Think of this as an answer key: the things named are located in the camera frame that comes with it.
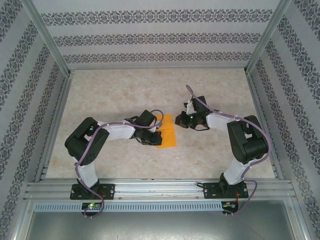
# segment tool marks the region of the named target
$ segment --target patterned wallpaper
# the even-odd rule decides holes
[[[35,0],[70,69],[244,67],[279,0]]]
[[[0,0],[0,240],[39,167],[64,76],[19,0]]]
[[[312,239],[320,239],[319,16],[319,1],[292,1],[251,74]]]

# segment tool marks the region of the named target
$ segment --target beige floor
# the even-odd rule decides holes
[[[145,109],[161,109],[174,117],[190,99],[185,85],[204,95],[225,113],[256,115],[243,69],[119,69],[77,70],[49,163],[47,178],[75,178],[73,159],[64,142],[86,117],[120,121]],[[233,154],[228,134],[197,132],[175,126],[177,147],[157,148],[120,139],[104,145],[95,168],[99,178],[218,178]],[[254,166],[248,178],[274,178],[269,160]]]

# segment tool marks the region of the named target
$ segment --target robotic arm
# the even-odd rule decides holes
[[[200,96],[198,99],[206,104],[204,96]],[[184,106],[186,111],[182,111],[176,117],[176,125],[196,131],[220,129],[228,132],[234,159],[228,169],[220,176],[219,191],[221,197],[234,196],[235,192],[244,188],[244,175],[248,169],[268,152],[266,138],[257,128],[247,122],[227,117],[219,110],[213,112],[196,98],[188,100]],[[260,128],[259,121],[255,116],[250,115],[244,119]]]
[[[160,128],[161,124],[154,126],[156,124],[156,116],[147,110],[145,110],[140,116],[126,118],[121,122],[110,123],[107,125],[104,122],[94,120],[92,117],[87,117],[67,138],[64,146],[67,148],[69,155],[73,157],[75,163],[78,163],[94,132],[100,126],[106,125],[96,133],[96,136],[94,137],[84,159],[78,166],[76,166],[79,175],[78,177],[86,187],[97,193],[101,186],[96,175],[94,160],[97,158],[105,142],[115,139],[140,139],[139,142],[143,145],[161,145],[161,132],[156,131],[156,128]],[[94,197],[79,180],[77,181],[79,196],[84,195],[82,194],[84,192],[87,193],[86,196],[91,195],[91,197]]]

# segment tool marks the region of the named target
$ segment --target purple cable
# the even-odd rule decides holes
[[[191,93],[191,95],[198,100],[199,103],[201,103],[203,106],[205,106],[206,108],[208,108],[210,111],[216,113],[216,114],[219,114],[221,116],[224,116],[224,117],[227,117],[229,119],[235,119],[235,120],[241,120],[241,121],[244,121],[246,122],[247,124],[250,124],[251,126],[253,126],[254,128],[256,128],[257,130],[259,130],[259,132],[264,136],[264,138],[266,139],[266,142],[268,144],[268,151],[266,153],[266,155],[261,158],[260,160],[252,163],[251,165],[248,165],[248,167],[243,171],[243,173],[241,174],[241,178],[244,180],[245,178],[245,174],[248,172],[248,170],[253,166],[253,165],[256,165],[256,164],[259,164],[261,162],[263,162],[264,160],[266,160],[269,155],[271,154],[271,141],[270,141],[270,138],[268,137],[268,135],[265,133],[265,131],[262,130],[261,127],[259,127],[258,125],[254,124],[253,122],[243,118],[243,117],[239,117],[239,116],[233,116],[233,115],[230,115],[230,114],[226,114],[226,113],[223,113],[221,111],[217,111],[217,110],[214,110],[212,107],[209,107],[207,104],[205,104],[203,101],[201,101],[194,93],[194,91],[192,90],[192,88],[189,86],[189,85],[185,85],[186,89],[188,89],[188,91]],[[257,181],[251,179],[251,180],[245,180],[246,182],[253,182],[255,184],[254,186],[254,189],[251,193],[251,195],[249,196],[249,198],[247,199],[247,201],[243,204],[243,206],[235,213],[239,213],[240,210],[242,210],[248,203],[249,201],[251,200],[251,198],[254,196],[256,190],[257,190],[257,187],[258,187],[258,183]]]
[[[136,127],[136,128],[140,128],[140,129],[152,129],[152,128],[154,128],[154,127],[157,127],[157,126],[159,126],[160,124],[162,124],[162,121],[164,120],[165,115],[164,115],[164,113],[163,113],[161,110],[159,110],[159,109],[154,109],[154,110],[151,111],[151,113],[153,113],[153,112],[159,112],[159,113],[161,113],[161,120],[160,120],[157,124],[152,125],[152,126],[140,126],[140,125],[136,125],[136,124],[132,124],[132,123],[127,123],[127,122],[123,122],[123,121],[110,122],[110,123],[102,124],[101,126],[99,126],[99,127],[94,131],[94,133],[93,133],[93,135],[92,135],[92,137],[91,137],[91,139],[90,139],[90,141],[89,141],[89,143],[88,143],[88,146],[86,147],[86,149],[85,149],[84,153],[82,154],[80,160],[79,160],[77,163],[74,164],[75,173],[76,173],[76,175],[77,175],[77,177],[78,177],[79,182],[80,182],[90,193],[96,195],[96,196],[101,200],[101,208],[100,208],[100,211],[97,212],[95,215],[90,216],[91,219],[99,216],[99,215],[102,213],[102,211],[103,211],[104,208],[105,208],[105,200],[104,200],[104,198],[103,198],[102,196],[100,196],[98,193],[96,193],[95,191],[91,190],[90,187],[88,187],[88,186],[85,184],[85,182],[81,179],[81,176],[80,176],[79,171],[78,171],[78,166],[80,166],[80,164],[81,164],[81,163],[83,162],[83,160],[85,159],[85,157],[86,157],[86,155],[87,155],[87,153],[88,153],[88,151],[89,151],[89,149],[90,149],[90,147],[91,147],[91,145],[92,145],[92,143],[93,143],[93,140],[95,139],[95,137],[96,137],[96,135],[98,134],[98,132],[99,132],[100,129],[102,129],[102,128],[106,127],[106,126],[109,126],[109,125],[126,125],[126,126]],[[84,210],[84,213],[83,213],[85,218],[88,217],[87,214],[86,214],[87,210],[88,210],[88,208],[86,208],[86,209]]]

